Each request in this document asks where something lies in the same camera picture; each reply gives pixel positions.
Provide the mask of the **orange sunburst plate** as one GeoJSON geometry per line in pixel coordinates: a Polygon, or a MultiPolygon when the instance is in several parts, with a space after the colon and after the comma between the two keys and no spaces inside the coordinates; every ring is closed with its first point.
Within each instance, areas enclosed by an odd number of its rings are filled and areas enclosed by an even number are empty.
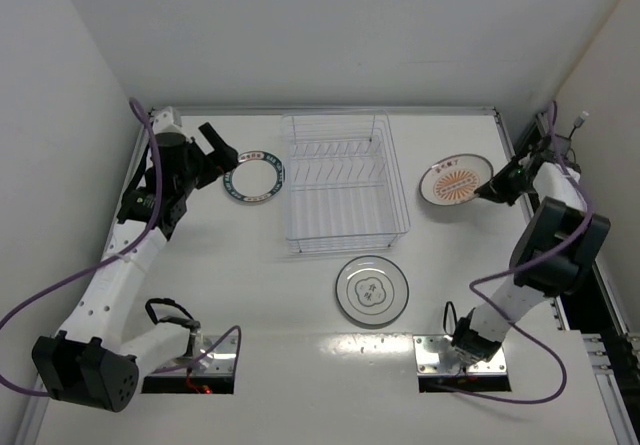
{"type": "Polygon", "coordinates": [[[418,191],[423,200],[436,206],[464,204],[476,198],[476,189],[494,175],[483,156],[456,154],[439,160],[422,175],[418,191]]]}

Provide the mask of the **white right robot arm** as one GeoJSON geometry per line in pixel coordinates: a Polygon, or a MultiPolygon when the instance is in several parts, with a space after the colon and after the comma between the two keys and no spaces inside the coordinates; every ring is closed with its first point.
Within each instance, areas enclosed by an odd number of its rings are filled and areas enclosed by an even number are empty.
{"type": "Polygon", "coordinates": [[[451,340],[463,364],[491,360],[509,331],[533,308],[570,295],[585,282],[611,222],[593,211],[579,179],[577,172],[555,163],[538,169],[532,189],[540,204],[512,252],[509,268],[470,284],[482,303],[459,319],[451,340]]]}

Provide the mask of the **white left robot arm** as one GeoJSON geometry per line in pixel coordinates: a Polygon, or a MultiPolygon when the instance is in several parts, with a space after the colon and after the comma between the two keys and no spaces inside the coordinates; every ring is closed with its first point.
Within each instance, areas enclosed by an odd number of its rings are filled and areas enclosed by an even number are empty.
{"type": "Polygon", "coordinates": [[[185,215],[187,199],[239,164],[238,152],[210,124],[198,130],[211,152],[174,124],[148,133],[153,164],[139,169],[123,194],[107,253],[56,334],[39,337],[32,348],[50,398],[120,412],[147,376],[196,369],[219,346],[186,311],[151,314],[152,329],[123,339],[138,291],[185,215]]]}

